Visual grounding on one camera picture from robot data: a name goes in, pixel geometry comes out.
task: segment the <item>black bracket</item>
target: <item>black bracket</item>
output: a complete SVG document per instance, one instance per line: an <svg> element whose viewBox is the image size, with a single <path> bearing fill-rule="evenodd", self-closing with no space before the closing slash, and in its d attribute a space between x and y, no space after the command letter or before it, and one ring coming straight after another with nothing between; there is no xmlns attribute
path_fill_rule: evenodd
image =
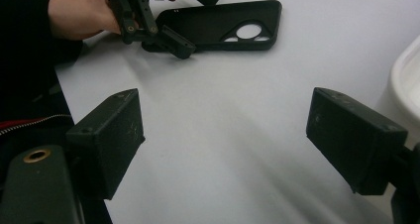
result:
<svg viewBox="0 0 420 224"><path fill-rule="evenodd" d="M383 195L391 183L394 223L420 223L420 144L404 147L407 130L346 94L317 87L306 134L353 192Z"/></svg>

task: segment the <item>white table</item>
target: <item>white table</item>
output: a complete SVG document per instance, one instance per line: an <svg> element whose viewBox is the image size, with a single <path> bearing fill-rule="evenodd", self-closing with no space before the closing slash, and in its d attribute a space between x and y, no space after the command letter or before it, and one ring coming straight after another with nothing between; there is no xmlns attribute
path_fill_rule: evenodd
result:
<svg viewBox="0 0 420 224"><path fill-rule="evenodd" d="M305 127L316 86L398 120L385 87L420 34L420 0L278 1L267 52L181 60L104 33L57 68L75 122L113 93L140 91L147 140L107 202L114 223L392 223L389 198L351 193ZM152 2L156 16L191 6Z"/></svg>

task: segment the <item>black block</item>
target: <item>black block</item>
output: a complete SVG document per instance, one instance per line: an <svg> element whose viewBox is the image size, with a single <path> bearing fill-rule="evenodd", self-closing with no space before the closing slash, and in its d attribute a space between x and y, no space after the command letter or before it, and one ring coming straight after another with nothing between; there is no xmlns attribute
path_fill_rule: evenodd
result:
<svg viewBox="0 0 420 224"><path fill-rule="evenodd" d="M79 192L92 199L111 199L145 140L138 90L110 96L66 137Z"/></svg>
<svg viewBox="0 0 420 224"><path fill-rule="evenodd" d="M0 223L84 223L62 147L36 147L11 161Z"/></svg>
<svg viewBox="0 0 420 224"><path fill-rule="evenodd" d="M401 151L407 137L398 124L325 88L314 89L306 134L361 195L384 193L391 157Z"/></svg>

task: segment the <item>black jacket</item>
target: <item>black jacket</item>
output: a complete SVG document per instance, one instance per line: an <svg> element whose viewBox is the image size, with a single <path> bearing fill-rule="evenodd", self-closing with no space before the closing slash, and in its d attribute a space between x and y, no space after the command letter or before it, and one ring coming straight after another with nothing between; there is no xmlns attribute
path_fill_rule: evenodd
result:
<svg viewBox="0 0 420 224"><path fill-rule="evenodd" d="M54 65L77 58L81 41L51 34L49 1L0 0L0 96L36 97L56 83Z"/></svg>
<svg viewBox="0 0 420 224"><path fill-rule="evenodd" d="M52 36L49 1L0 0L0 125L69 114L62 93L45 92L57 84L54 66L76 60L82 41ZM35 101L40 94L42 99ZM5 135L0 129L0 194L8 163L16 155L36 146L61 145L72 125L71 118L64 117Z"/></svg>

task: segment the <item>hand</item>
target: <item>hand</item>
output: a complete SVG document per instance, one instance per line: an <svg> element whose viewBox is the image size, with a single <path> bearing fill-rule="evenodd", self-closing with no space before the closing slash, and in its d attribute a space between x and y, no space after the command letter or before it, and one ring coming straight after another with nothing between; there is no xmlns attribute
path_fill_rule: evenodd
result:
<svg viewBox="0 0 420 224"><path fill-rule="evenodd" d="M60 39L84 40L102 31L121 34L108 0L50 0L49 17L52 34Z"/></svg>

